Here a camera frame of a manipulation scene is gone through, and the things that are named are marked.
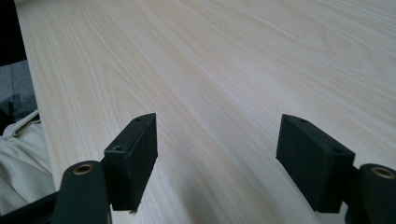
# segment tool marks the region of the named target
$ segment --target wood grain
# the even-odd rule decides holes
[[[281,114],[396,168],[392,0],[31,0],[18,4],[55,185],[155,112],[159,159],[115,223],[343,223],[275,159]]]

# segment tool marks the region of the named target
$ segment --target gray fabric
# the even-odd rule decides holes
[[[0,137],[0,214],[55,191],[44,131],[36,111]]]
[[[26,112],[37,110],[35,92],[26,60],[0,67],[0,102],[5,100],[10,100],[14,104],[17,115],[25,116]]]

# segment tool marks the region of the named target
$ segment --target beige cloth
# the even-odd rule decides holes
[[[35,111],[0,136],[0,214],[54,191],[43,127]]]

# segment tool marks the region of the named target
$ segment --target black mount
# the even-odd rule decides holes
[[[276,158],[314,211],[346,223],[396,223],[396,172],[377,164],[353,166],[355,153],[305,119],[283,115]]]
[[[0,217],[0,223],[111,223],[115,211],[136,212],[158,157],[155,114],[133,119],[102,161],[70,166],[61,189]]]

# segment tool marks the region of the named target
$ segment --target screw hole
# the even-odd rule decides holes
[[[114,151],[121,151],[122,150],[122,146],[114,146],[113,148]]]
[[[341,154],[341,153],[344,152],[344,150],[341,149],[341,148],[333,148],[332,151],[335,152],[335,153],[338,153],[338,154]]]
[[[396,174],[394,174],[392,171],[379,166],[373,167],[372,172],[387,179],[396,178]]]
[[[93,165],[92,164],[82,164],[79,167],[76,167],[73,169],[73,174],[74,175],[85,175],[87,173],[89,173],[91,170],[93,169]]]

